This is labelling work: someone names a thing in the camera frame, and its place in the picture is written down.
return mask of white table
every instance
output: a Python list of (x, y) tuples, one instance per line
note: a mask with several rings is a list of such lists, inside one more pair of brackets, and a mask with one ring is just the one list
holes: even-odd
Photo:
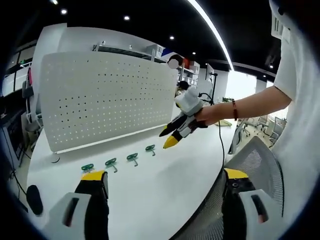
[[(222, 127), (225, 155), (230, 148), (236, 123)], [(158, 127), (109, 142), (60, 153), (48, 145), (42, 131), (30, 162), (27, 185), (37, 185), (43, 214), (29, 211), (33, 224), (41, 229), (49, 210), (66, 193), (74, 192), (80, 182), (81, 166), (93, 163), (97, 171), (105, 162), (117, 158), (116, 167), (108, 168), (110, 209), (108, 232), (111, 240), (167, 240), (193, 215), (212, 187), (222, 167), (223, 152), (219, 128), (197, 129), (176, 146), (163, 149), (167, 137), (158, 137)], [(155, 144), (155, 156), (145, 152)], [(129, 154), (138, 153), (138, 166), (127, 162)]]

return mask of black cable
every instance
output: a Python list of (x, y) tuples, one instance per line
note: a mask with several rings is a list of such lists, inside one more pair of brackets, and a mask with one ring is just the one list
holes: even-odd
[(199, 97), (201, 97), (202, 95), (207, 95), (208, 97), (209, 97), (209, 99), (210, 99), (210, 104), (211, 105), (215, 105), (214, 104), (214, 100), (212, 99), (212, 97), (211, 96), (209, 96), (209, 94), (208, 93), (206, 93), (206, 92), (202, 92), (202, 93), (199, 93)]
[[(22, 147), (18, 147), (18, 148), (20, 148), (23, 154), (26, 155), (31, 160), (31, 157), (26, 153), (26, 151), (22, 149)], [(52, 161), (51, 163), (56, 164), (57, 162), (59, 162), (59, 160), (60, 160), (60, 157), (56, 161)]]
[[(26, 153), (26, 151), (22, 148), (22, 147), (19, 147), (18, 146), (18, 148), (22, 151), (22, 153), (24, 154), (24, 155), (26, 155), (30, 160), (31, 160), (31, 157)], [(18, 185), (18, 182), (16, 182), (17, 183), (17, 186), (18, 186), (18, 200), (20, 200), (20, 188), (22, 189), (22, 187), (21, 187), (21, 185), (20, 185), (20, 183), (19, 183), (19, 185), (20, 185), (20, 187), (19, 187), (19, 185)]]
[(205, 99), (201, 99), (201, 98), (200, 98), (200, 100), (201, 100), (202, 102), (206, 102), (206, 103), (211, 104), (211, 100), (205, 100)]
[[(5, 134), (5, 131), (4, 131), (4, 129), (3, 128), (1, 128), (2, 129), (2, 131), (3, 131), (3, 135), (4, 135), (4, 139), (5, 139), (5, 142), (6, 142), (6, 145), (8, 146), (8, 148), (9, 148), (9, 143), (8, 143), (8, 140), (7, 140), (7, 137), (6, 137), (6, 134)], [(10, 153), (10, 157), (11, 157), (11, 162), (12, 162), (12, 166), (10, 166), (11, 167), (11, 169), (12, 169), (12, 173), (13, 173), (13, 176), (14, 176), (14, 178), (15, 178), (15, 181), (16, 181), (16, 184), (18, 185), (18, 188), (20, 187), (21, 188), (21, 190), (22, 190), (22, 192), (25, 194), (25, 195), (27, 195), (26, 194), (26, 192), (25, 192), (25, 190), (23, 189), (23, 187), (21, 186), (21, 184), (20, 184), (20, 182), (19, 182), (19, 180), (18, 180), (18, 178), (17, 178), (17, 176), (16, 176), (16, 173), (15, 173), (15, 170), (14, 170), (14, 158), (12, 157), (12, 155), (11, 155), (11, 151), (9, 150), (9, 153)]]
[[(214, 104), (214, 100), (213, 100), (207, 93), (202, 92), (202, 93), (199, 94), (199, 96), (201, 97), (203, 94), (204, 94), (204, 95), (207, 95), (207, 96), (210, 98), (210, 104), (211, 104), (211, 106), (212, 106), (212, 105), (215, 105), (215, 104)], [(225, 146), (224, 146), (224, 143), (223, 143), (222, 137), (221, 137), (221, 125), (220, 125), (220, 121), (218, 121), (218, 123), (219, 123), (219, 138), (220, 138), (220, 141), (221, 141), (222, 151), (223, 151), (223, 153), (222, 153), (222, 156), (223, 156), (223, 159), (222, 159), (222, 167), (221, 167), (221, 170), (220, 170), (220, 172), (222, 172), (222, 170), (224, 169), (224, 165), (225, 165)]]
[[(9, 179), (10, 179), (10, 180), (13, 180), (13, 179), (14, 179), (14, 172), (13, 172), (13, 171), (10, 173)], [(19, 187), (18, 183), (16, 184), (16, 186), (17, 186), (17, 188), (18, 188), (18, 200), (20, 200), (20, 187)]]

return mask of ceiling light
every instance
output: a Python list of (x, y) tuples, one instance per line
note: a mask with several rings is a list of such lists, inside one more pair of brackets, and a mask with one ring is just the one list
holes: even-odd
[(67, 12), (68, 12), (68, 11), (67, 11), (66, 9), (61, 9), (61, 14), (62, 14), (62, 15), (66, 15)]
[(211, 29), (211, 31), (213, 32), (213, 34), (215, 35), (216, 39), (218, 40), (220, 47), (222, 48), (224, 55), (230, 65), (230, 68), (232, 71), (234, 71), (234, 66), (231, 62), (231, 58), (229, 56), (229, 53), (227, 51), (227, 48), (224, 44), (224, 41), (222, 41), (222, 38), (220, 36), (220, 34), (218, 33), (216, 27), (214, 26), (213, 22), (210, 20), (210, 18), (208, 17), (208, 15), (206, 14), (206, 12), (203, 10), (203, 8), (199, 5), (199, 3), (196, 2), (196, 0), (188, 0), (188, 2), (195, 8), (195, 10), (197, 10), (197, 12), (201, 15), (201, 17), (205, 20), (206, 24), (208, 24), (209, 28)]

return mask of pegboard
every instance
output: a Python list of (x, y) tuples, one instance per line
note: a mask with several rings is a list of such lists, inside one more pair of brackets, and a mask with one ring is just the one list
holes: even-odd
[(110, 52), (46, 55), (43, 125), (53, 152), (170, 122), (178, 71)]

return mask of white t-shirt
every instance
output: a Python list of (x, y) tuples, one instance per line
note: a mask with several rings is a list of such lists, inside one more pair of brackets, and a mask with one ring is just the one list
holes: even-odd
[(303, 210), (320, 173), (320, 69), (309, 42), (298, 30), (283, 30), (274, 86), (293, 101), (288, 123), (272, 149), (283, 173), (283, 218), (289, 227)]

